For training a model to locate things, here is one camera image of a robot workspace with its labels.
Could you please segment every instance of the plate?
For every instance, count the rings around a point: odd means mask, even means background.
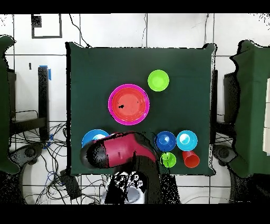
[[[97,140],[101,138],[108,137],[109,134],[101,129],[94,129],[85,134],[85,136],[82,138],[82,147],[84,147],[88,142],[92,140]]]
[[[111,116],[123,125],[140,123],[147,116],[149,107],[149,98],[146,92],[134,84],[124,84],[117,87],[108,100]]]
[[[163,91],[169,85],[169,76],[162,70],[155,70],[149,74],[148,85],[153,91]]]

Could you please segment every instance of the dark green tabletop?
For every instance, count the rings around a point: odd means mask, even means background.
[[[182,151],[171,152],[177,158],[171,174],[213,175],[209,168],[209,109],[211,54],[213,44],[205,49],[150,48],[81,48],[69,43],[71,49],[71,172],[72,174],[112,174],[112,169],[87,169],[80,162],[83,136],[92,129],[106,132],[133,130],[145,134],[153,143],[155,134],[168,130],[175,136],[182,130],[197,134],[194,152],[200,164],[185,167]],[[148,75],[165,71],[169,86],[154,92],[148,86]],[[108,98],[119,85],[132,83],[146,91],[150,100],[147,117],[137,125],[117,123],[109,114]],[[160,166],[161,173],[169,169]]]

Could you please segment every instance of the metal stand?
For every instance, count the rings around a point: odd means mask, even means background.
[[[8,72],[9,98],[11,104],[11,118],[15,117],[15,81],[16,74],[14,70]],[[48,111],[48,78],[47,68],[38,68],[38,118],[12,121],[10,124],[10,136],[39,128],[40,140],[42,142],[49,140],[49,111]]]

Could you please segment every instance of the blue bowl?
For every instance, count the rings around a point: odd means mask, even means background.
[[[177,135],[176,143],[181,150],[191,151],[197,146],[198,138],[194,132],[183,130]]]
[[[164,131],[160,132],[155,139],[156,147],[163,151],[168,152],[174,149],[176,146],[176,139],[172,132]]]
[[[84,147],[88,142],[92,140],[97,140],[101,138],[108,137],[109,134],[101,129],[94,129],[85,134],[85,136],[82,138],[82,147]]]

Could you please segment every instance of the green bowl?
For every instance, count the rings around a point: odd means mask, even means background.
[[[163,153],[160,157],[160,163],[166,168],[171,168],[176,164],[176,157],[172,153]]]
[[[153,91],[163,91],[169,85],[169,76],[162,70],[155,70],[149,74],[148,85]]]

